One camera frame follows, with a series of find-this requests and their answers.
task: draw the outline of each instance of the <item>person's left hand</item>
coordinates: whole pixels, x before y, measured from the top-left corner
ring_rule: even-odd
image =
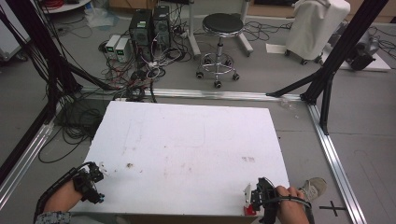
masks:
[[[73,180],[70,180],[49,198],[43,212],[67,212],[74,207],[81,198],[82,194],[75,190]]]

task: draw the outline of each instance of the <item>desk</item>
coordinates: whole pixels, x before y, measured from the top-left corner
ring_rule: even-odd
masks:
[[[105,201],[72,212],[236,217],[248,183],[289,185],[265,108],[111,102],[85,161]]]
[[[242,2],[242,9],[241,9],[241,21],[245,24],[245,18],[248,14],[248,4],[250,0],[243,0]],[[199,50],[197,41],[194,36],[194,0],[189,1],[189,15],[190,15],[190,20],[189,20],[189,30],[188,30],[188,37],[190,40],[190,45],[192,48],[192,52],[194,54],[194,59],[197,59],[198,57],[201,56],[201,51]],[[247,52],[247,56],[250,56],[250,53],[253,52],[253,48],[250,46],[248,43],[247,38],[245,37],[244,34],[240,34],[238,36],[240,41],[242,42],[243,46],[245,47],[245,50]]]

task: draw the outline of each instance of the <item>shoe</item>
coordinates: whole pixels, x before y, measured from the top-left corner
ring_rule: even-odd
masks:
[[[309,203],[314,201],[326,191],[327,183],[323,178],[314,177],[305,180],[305,184],[299,188],[304,193],[305,200]]]

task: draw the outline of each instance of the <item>white cloth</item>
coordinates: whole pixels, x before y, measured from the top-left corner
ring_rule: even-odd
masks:
[[[338,24],[350,10],[344,0],[300,0],[294,9],[286,48],[305,60],[319,56]]]

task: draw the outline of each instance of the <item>computer tower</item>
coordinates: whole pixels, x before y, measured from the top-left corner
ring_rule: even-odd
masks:
[[[169,6],[156,6],[153,14],[157,49],[169,49],[171,47]]]
[[[154,23],[150,9],[139,8],[134,12],[131,24],[129,25],[129,33],[133,42],[136,61],[139,63],[152,62],[152,54],[154,54],[155,46],[152,43],[154,38]]]

